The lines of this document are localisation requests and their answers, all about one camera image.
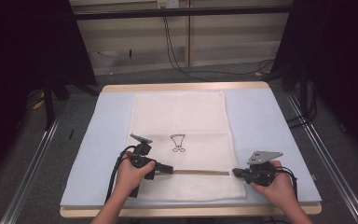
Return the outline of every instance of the table surface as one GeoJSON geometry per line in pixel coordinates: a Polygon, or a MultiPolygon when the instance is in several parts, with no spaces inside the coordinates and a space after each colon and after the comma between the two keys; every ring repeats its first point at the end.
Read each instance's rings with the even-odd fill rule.
{"type": "MultiPolygon", "coordinates": [[[[207,90],[241,90],[269,89],[265,82],[215,82],[215,83],[169,83],[110,85],[103,92],[131,91],[207,91],[207,90]]],[[[320,202],[300,202],[307,214],[315,215],[322,211],[320,202]]],[[[94,217],[101,206],[62,206],[63,217],[94,217]]],[[[120,212],[121,217],[235,217],[235,216],[271,216],[280,215],[282,211],[270,204],[213,204],[200,203],[180,206],[167,205],[126,205],[120,212]]]]}

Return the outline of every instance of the finger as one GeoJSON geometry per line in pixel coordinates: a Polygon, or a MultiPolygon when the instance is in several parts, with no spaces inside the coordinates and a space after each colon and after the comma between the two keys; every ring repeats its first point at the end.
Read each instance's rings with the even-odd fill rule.
{"type": "Polygon", "coordinates": [[[280,161],[270,161],[274,167],[282,166],[280,161]]]}
{"type": "Polygon", "coordinates": [[[251,186],[252,186],[252,188],[256,191],[256,192],[261,192],[262,190],[263,190],[263,186],[260,186],[260,185],[257,185],[257,184],[255,184],[254,182],[252,182],[251,183],[251,186]]]}
{"type": "Polygon", "coordinates": [[[126,158],[126,157],[130,157],[132,156],[132,152],[131,151],[126,151],[126,153],[124,153],[124,155],[122,156],[122,159],[126,158]]]}
{"type": "Polygon", "coordinates": [[[155,166],[156,163],[154,161],[150,161],[143,167],[143,169],[146,171],[146,173],[149,173],[154,169],[155,166]]]}

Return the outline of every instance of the white table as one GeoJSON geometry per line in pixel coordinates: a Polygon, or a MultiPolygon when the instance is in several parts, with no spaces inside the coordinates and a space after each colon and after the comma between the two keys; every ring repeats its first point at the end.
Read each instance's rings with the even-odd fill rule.
{"type": "MultiPolygon", "coordinates": [[[[267,83],[170,83],[110,85],[103,88],[62,198],[63,217],[95,217],[98,214],[103,204],[101,195],[104,197],[106,193],[112,167],[119,151],[126,144],[131,99],[137,92],[143,91],[223,91],[240,167],[247,167],[246,162],[254,151],[282,152],[283,156],[279,160],[298,178],[298,198],[304,211],[309,215],[319,214],[322,211],[319,192],[267,83]],[[110,155],[96,157],[95,154],[100,153],[98,150],[104,147],[115,149],[109,150],[110,155]],[[97,177],[100,182],[92,182],[88,179],[96,174],[101,176],[97,177]]],[[[245,200],[159,203],[129,199],[119,215],[121,217],[243,217],[282,214],[282,211],[272,206],[264,196],[253,191],[245,183],[244,186],[247,190],[245,200]]]]}

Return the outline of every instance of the cloth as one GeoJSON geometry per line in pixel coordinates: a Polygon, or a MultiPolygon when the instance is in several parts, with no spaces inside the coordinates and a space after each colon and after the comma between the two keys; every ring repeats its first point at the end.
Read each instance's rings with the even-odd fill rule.
{"type": "MultiPolygon", "coordinates": [[[[143,180],[138,198],[150,201],[215,201],[245,197],[221,91],[137,94],[130,133],[152,139],[148,158],[173,170],[227,172],[227,175],[156,175],[143,180]]],[[[128,145],[139,144],[131,137],[128,145]]]]}

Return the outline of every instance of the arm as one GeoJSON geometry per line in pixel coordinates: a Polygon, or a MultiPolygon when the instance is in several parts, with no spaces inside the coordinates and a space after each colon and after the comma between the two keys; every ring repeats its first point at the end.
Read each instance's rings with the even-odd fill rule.
{"type": "MultiPolygon", "coordinates": [[[[131,152],[126,152],[123,158],[129,157],[131,154],[131,152]]],[[[112,195],[91,223],[116,223],[118,214],[130,193],[141,183],[144,176],[153,170],[154,166],[155,162],[151,161],[138,169],[133,167],[129,160],[124,159],[118,167],[117,182],[112,195]]]]}
{"type": "MultiPolygon", "coordinates": [[[[271,161],[271,163],[275,167],[281,166],[279,161],[271,161]]],[[[289,175],[277,173],[274,181],[268,187],[259,186],[255,183],[251,183],[251,185],[255,191],[263,194],[273,205],[279,207],[292,223],[312,223],[296,199],[289,175]]]]}

